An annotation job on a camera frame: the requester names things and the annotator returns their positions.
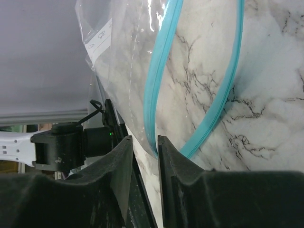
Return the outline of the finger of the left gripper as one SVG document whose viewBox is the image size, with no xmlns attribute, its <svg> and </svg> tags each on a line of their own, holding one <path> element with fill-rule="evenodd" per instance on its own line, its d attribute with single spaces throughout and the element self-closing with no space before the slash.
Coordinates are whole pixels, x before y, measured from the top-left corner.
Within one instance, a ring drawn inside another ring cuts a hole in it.
<svg viewBox="0 0 304 228">
<path fill-rule="evenodd" d="M 104 103 L 104 125 L 111 128 L 110 135 L 114 140 L 114 170 L 111 173 L 111 187 L 123 217 L 123 227 L 155 228 L 157 223 L 152 212 L 143 178 L 133 152 L 133 138 L 114 109 L 111 101 Z"/>
</svg>

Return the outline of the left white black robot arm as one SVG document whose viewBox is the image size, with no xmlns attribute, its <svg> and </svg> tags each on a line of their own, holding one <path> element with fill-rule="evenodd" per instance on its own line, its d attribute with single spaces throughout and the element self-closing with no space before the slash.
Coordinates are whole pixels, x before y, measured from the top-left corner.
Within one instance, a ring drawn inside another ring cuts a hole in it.
<svg viewBox="0 0 304 228">
<path fill-rule="evenodd" d="M 133 139 L 110 100 L 48 131 L 1 132 L 0 158 L 36 172 L 0 176 L 3 228 L 155 228 Z M 102 127 L 84 121 L 102 115 Z"/>
</svg>

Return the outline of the clear zip bag teal zipper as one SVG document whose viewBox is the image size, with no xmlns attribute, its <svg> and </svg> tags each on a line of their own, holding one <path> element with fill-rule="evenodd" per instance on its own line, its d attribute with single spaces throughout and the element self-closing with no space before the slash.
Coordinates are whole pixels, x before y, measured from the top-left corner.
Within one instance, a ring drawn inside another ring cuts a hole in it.
<svg viewBox="0 0 304 228">
<path fill-rule="evenodd" d="M 158 135 L 192 157 L 236 74 L 243 0 L 79 0 L 86 61 L 144 150 Z"/>
</svg>

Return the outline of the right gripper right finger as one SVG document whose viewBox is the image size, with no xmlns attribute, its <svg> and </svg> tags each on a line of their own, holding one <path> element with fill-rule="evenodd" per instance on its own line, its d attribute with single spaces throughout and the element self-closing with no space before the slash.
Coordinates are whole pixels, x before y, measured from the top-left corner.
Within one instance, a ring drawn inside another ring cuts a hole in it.
<svg viewBox="0 0 304 228">
<path fill-rule="evenodd" d="M 206 171 L 158 137 L 166 228 L 301 228 L 304 175 L 297 171 Z"/>
</svg>

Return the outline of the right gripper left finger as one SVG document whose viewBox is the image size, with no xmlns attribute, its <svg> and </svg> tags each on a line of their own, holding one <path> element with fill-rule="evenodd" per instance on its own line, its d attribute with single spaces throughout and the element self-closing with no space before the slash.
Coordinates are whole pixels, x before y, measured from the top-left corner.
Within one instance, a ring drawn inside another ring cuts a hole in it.
<svg viewBox="0 0 304 228">
<path fill-rule="evenodd" d="M 61 181 L 40 173 L 1 175 L 1 227 L 122 228 L 111 187 L 117 155 L 109 152 Z"/>
</svg>

